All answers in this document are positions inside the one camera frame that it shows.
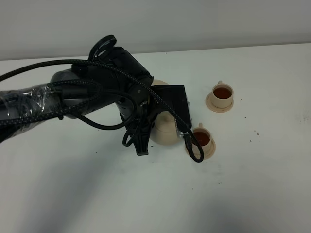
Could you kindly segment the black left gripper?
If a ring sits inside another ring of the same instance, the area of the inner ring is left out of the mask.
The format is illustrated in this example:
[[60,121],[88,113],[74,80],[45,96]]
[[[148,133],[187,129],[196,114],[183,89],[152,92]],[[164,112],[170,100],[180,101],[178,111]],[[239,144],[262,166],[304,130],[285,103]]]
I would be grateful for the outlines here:
[[[153,77],[150,73],[124,48],[111,47],[106,50],[106,63],[112,68],[136,78],[141,83],[150,87]],[[111,90],[107,94],[106,104],[116,103],[122,123],[107,126],[107,130],[116,130],[131,123],[136,123],[147,114],[149,92],[124,74],[108,70],[106,72],[106,88]],[[133,135],[133,144],[137,156],[148,155],[148,143],[152,125],[145,121]]]

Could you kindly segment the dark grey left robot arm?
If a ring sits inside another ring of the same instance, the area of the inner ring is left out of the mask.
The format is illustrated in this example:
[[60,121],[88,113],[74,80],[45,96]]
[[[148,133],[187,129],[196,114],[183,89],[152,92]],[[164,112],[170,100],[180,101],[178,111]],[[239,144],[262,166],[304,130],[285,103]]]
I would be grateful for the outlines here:
[[[125,128],[122,143],[134,145],[139,156],[148,154],[155,103],[151,74],[124,48],[92,49],[86,60],[64,59],[32,64],[1,75],[18,74],[56,65],[70,69],[55,73],[47,84],[0,93],[0,139],[5,141],[53,118],[79,119],[99,130]],[[116,104],[121,123],[101,125],[87,114]]]

